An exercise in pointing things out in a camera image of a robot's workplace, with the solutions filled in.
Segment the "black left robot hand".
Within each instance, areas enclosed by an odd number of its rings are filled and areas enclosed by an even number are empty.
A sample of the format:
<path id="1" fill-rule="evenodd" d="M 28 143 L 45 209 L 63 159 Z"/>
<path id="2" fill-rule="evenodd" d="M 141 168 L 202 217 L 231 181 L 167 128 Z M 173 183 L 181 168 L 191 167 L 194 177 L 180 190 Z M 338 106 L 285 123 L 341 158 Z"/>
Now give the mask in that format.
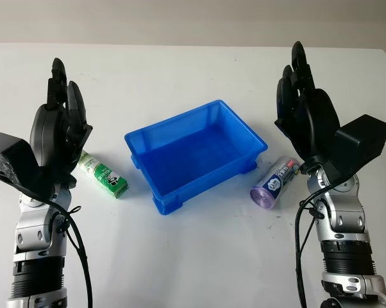
<path id="1" fill-rule="evenodd" d="M 71 175 L 92 131 L 78 85 L 68 81 L 65 66 L 59 58 L 52 64 L 47 84 L 47 102 L 39 107 L 29 143 L 42 169 L 70 189 L 76 186 Z"/>

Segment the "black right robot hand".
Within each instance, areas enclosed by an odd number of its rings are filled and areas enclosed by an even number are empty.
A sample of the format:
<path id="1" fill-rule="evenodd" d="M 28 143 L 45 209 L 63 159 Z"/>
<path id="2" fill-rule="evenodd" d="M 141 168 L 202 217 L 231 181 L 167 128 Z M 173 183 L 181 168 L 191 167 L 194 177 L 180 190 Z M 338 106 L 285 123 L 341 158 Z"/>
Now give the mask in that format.
<path id="1" fill-rule="evenodd" d="M 339 118 L 330 97 L 314 84 L 310 65 L 300 41 L 292 47 L 276 91 L 275 125 L 291 141 L 305 162 L 327 160 Z"/>

